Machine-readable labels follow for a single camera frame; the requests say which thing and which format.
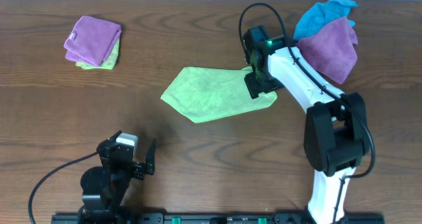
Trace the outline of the green microfiber cloth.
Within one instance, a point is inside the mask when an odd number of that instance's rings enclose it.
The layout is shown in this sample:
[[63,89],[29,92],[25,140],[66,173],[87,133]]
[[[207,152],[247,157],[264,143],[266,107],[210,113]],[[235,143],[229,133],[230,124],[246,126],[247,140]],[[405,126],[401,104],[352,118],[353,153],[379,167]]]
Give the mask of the green microfiber cloth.
[[276,92],[251,98],[241,70],[185,67],[161,95],[180,114],[194,123],[205,123],[270,107]]

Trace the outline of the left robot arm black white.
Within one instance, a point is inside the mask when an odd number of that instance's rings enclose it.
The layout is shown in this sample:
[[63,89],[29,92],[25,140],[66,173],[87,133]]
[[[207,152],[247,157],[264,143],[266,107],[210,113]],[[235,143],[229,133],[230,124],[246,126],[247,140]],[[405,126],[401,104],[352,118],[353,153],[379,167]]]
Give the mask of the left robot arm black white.
[[87,170],[80,180],[84,212],[78,223],[126,223],[131,216],[121,202],[132,179],[143,180],[155,172],[156,140],[144,162],[133,160],[138,137],[118,131],[100,142],[96,151],[101,165]]

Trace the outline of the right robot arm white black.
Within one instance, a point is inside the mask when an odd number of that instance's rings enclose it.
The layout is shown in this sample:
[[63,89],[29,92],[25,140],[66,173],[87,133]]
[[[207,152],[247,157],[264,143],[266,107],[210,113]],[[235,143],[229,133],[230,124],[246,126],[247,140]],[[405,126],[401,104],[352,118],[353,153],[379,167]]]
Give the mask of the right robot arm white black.
[[343,209],[348,186],[370,149],[365,103],[359,94],[344,94],[327,82],[284,36],[270,38],[263,26],[241,35],[250,96],[285,88],[306,114],[303,147],[313,167],[313,193],[307,221],[346,222]]

